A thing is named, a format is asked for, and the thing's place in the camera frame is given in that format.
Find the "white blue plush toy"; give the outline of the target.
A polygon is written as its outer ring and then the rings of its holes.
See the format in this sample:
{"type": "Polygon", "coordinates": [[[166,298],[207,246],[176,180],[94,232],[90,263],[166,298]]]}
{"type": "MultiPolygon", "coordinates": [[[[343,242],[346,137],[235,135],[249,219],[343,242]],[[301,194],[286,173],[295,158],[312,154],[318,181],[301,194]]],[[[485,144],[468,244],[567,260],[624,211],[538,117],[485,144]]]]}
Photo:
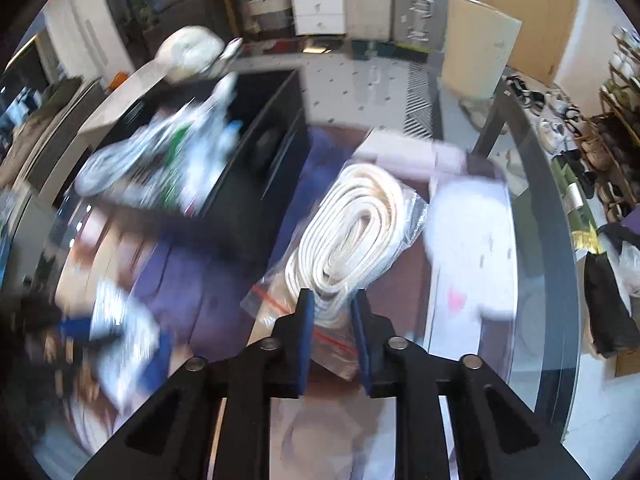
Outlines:
{"type": "Polygon", "coordinates": [[[178,207],[185,216],[200,212],[239,144],[243,123],[231,120],[238,74],[225,74],[192,113],[180,155],[178,207]]]}

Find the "white plush with pink heart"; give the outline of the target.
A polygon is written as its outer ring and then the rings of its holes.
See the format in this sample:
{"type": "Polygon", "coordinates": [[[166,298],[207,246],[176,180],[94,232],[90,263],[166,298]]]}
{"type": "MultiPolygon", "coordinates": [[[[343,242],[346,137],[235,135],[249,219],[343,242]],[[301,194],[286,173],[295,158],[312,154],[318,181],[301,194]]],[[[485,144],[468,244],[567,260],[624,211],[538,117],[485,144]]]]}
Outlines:
{"type": "Polygon", "coordinates": [[[500,180],[460,177],[437,185],[427,209],[426,253],[450,285],[447,307],[507,321],[518,310],[518,253],[510,193],[500,180]]]}

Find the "black storage box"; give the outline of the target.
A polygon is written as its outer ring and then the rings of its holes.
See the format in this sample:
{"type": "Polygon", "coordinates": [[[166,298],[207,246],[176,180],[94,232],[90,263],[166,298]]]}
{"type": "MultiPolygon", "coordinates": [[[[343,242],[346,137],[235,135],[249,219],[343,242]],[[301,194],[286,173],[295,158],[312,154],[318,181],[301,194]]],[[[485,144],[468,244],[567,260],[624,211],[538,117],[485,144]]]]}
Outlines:
{"type": "Polygon", "coordinates": [[[237,74],[229,115],[243,123],[239,144],[200,212],[180,211],[179,181],[163,185],[163,162],[174,132],[190,125],[222,77],[160,84],[138,99],[82,166],[75,191],[128,231],[265,264],[310,139],[298,70],[237,74]]]}

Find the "green white packet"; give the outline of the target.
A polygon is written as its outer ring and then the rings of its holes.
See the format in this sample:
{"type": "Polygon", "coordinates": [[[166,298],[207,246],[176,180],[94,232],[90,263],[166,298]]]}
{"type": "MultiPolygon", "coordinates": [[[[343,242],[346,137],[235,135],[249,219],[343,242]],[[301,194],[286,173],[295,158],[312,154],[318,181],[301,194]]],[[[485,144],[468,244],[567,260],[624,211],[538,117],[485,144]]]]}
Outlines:
{"type": "Polygon", "coordinates": [[[186,142],[190,140],[190,130],[190,125],[182,126],[174,132],[170,139],[162,170],[162,183],[170,188],[175,186],[180,179],[180,168],[183,160],[182,152],[186,142]]]}

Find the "white coffee table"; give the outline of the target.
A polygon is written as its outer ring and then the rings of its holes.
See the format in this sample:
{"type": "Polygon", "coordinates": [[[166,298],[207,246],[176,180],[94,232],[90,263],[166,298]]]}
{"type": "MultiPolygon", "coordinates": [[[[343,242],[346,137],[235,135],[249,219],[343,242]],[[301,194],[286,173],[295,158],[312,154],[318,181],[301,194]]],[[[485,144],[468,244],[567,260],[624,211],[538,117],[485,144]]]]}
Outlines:
{"type": "Polygon", "coordinates": [[[78,134],[89,134],[93,130],[114,125],[132,104],[164,79],[167,71],[167,66],[157,61],[144,64],[108,95],[82,124],[78,134]]]}

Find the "shoe rack with shoes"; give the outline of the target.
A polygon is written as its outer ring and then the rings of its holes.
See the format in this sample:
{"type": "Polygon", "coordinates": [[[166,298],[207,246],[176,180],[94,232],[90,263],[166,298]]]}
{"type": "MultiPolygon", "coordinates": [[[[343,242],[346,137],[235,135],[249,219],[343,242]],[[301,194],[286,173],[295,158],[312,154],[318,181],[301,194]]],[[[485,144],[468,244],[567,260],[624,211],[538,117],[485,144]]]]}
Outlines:
{"type": "Polygon", "coordinates": [[[601,113],[590,117],[570,103],[560,117],[595,174],[591,186],[607,222],[620,222],[639,205],[639,35],[614,26],[616,49],[600,84],[601,113]]]}

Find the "grey sofa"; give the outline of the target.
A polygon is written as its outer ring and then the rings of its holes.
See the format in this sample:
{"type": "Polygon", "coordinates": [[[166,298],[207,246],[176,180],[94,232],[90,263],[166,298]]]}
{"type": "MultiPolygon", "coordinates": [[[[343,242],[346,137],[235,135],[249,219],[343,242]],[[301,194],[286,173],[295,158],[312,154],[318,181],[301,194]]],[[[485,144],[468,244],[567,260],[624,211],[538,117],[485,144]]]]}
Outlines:
{"type": "Polygon", "coordinates": [[[99,79],[63,79],[47,88],[42,107],[13,131],[13,144],[1,163],[1,187],[18,180],[40,191],[80,127],[105,99],[99,79]]]}

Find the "silver hard suitcase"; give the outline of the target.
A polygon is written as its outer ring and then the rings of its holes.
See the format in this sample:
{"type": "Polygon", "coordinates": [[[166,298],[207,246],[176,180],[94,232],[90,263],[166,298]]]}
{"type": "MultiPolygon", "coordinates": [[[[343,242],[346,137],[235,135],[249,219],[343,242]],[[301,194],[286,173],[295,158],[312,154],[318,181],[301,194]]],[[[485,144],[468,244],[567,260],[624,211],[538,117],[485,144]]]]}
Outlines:
{"type": "Polygon", "coordinates": [[[395,0],[393,40],[423,51],[445,44],[448,0],[395,0]]]}

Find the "wooden door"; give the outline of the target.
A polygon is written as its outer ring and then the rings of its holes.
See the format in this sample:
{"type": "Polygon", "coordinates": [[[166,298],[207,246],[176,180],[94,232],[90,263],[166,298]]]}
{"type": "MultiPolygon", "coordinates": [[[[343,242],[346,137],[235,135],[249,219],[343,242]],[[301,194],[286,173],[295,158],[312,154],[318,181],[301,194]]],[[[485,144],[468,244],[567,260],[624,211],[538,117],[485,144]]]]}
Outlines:
{"type": "Polygon", "coordinates": [[[552,84],[573,29],[578,0],[480,0],[521,22],[509,66],[552,84]]]}

